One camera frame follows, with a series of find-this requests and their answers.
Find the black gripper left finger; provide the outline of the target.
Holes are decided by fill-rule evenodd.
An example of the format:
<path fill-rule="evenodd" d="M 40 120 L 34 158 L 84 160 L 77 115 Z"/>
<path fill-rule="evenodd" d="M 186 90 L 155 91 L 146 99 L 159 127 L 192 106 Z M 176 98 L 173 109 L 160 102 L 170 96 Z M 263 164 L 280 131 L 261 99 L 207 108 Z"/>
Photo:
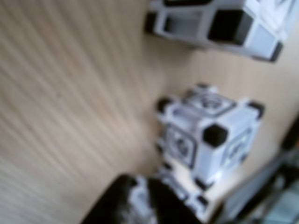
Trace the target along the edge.
<path fill-rule="evenodd" d="M 137 185 L 134 177 L 116 177 L 82 219 L 82 224 L 119 224 L 121 211 L 126 208 L 130 191 Z"/>

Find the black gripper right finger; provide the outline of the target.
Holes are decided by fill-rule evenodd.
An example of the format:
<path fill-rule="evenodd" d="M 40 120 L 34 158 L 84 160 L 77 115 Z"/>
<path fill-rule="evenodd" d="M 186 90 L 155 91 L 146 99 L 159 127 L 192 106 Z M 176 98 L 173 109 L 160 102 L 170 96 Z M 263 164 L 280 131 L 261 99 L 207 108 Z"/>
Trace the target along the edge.
<path fill-rule="evenodd" d="M 157 179 L 148 180 L 148 189 L 159 224 L 199 224 L 200 221 L 177 196 Z"/>

